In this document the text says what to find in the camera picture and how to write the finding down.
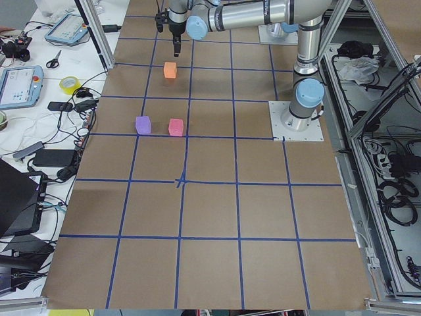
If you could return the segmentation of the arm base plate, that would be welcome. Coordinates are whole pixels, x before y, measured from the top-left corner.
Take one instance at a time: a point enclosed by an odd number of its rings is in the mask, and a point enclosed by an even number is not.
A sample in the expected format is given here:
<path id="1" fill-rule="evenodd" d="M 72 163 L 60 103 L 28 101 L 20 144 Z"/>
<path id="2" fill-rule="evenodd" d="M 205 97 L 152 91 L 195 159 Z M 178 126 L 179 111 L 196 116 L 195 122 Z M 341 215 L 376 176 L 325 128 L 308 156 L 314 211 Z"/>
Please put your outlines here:
<path id="1" fill-rule="evenodd" d="M 258 27 L 259 39 L 262 44 L 268 45 L 297 45 L 297 24 L 277 23 Z"/>
<path id="2" fill-rule="evenodd" d="M 324 137 L 316 110 L 310 118 L 294 117 L 290 101 L 269 101 L 272 139 L 275 142 L 323 142 Z"/>

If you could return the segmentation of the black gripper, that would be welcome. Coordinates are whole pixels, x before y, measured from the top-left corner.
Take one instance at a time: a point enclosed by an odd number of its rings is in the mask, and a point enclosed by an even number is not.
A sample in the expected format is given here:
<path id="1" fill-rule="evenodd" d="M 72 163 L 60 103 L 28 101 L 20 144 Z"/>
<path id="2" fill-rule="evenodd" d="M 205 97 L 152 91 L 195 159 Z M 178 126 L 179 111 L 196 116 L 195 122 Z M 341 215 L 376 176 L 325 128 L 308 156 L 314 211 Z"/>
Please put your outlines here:
<path id="1" fill-rule="evenodd" d="M 173 35 L 174 56 L 179 56 L 182 48 L 181 36 L 185 32 L 185 22 L 171 22 L 169 30 Z"/>

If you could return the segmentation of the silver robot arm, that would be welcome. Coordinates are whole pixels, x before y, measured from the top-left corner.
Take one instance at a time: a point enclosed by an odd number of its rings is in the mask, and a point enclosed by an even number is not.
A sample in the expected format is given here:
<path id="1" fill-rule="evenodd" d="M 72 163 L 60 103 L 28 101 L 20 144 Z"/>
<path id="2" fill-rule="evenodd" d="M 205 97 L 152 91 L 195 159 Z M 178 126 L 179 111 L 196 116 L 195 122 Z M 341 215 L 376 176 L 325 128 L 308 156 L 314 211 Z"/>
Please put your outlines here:
<path id="1" fill-rule="evenodd" d="M 157 30 L 168 25 L 172 33 L 174 55 L 181 52 L 182 34 L 203 40 L 210 32 L 252 26 L 271 26 L 285 22 L 296 24 L 297 55 L 293 65 L 293 99 L 280 116 L 282 124 L 293 131 L 306 130 L 315 119 L 324 88 L 315 78 L 318 72 L 323 15 L 330 1 L 243 1 L 222 4 L 219 1 L 170 1 L 169 7 L 155 17 Z"/>
<path id="2" fill-rule="evenodd" d="M 274 23 L 266 27 L 269 36 L 274 38 L 286 37 L 289 34 L 297 32 L 299 26 L 297 24 L 288 24 L 286 22 Z"/>

